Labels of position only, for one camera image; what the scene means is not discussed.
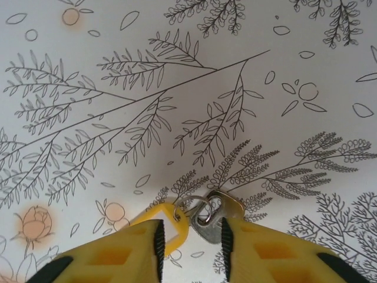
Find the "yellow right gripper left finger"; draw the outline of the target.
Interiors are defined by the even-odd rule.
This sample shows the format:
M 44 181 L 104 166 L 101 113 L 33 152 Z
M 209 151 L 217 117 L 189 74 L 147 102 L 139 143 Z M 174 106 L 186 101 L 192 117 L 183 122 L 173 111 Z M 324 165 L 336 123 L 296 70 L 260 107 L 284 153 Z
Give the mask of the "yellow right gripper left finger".
M 147 220 L 70 249 L 29 282 L 161 282 L 164 222 Z

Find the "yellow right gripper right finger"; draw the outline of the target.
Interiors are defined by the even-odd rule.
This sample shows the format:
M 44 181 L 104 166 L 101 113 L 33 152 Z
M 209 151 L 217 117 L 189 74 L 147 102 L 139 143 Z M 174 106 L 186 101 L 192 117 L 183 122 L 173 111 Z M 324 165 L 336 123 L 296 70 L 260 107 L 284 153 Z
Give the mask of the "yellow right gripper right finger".
M 240 218 L 221 220 L 227 282 L 367 282 L 330 249 Z

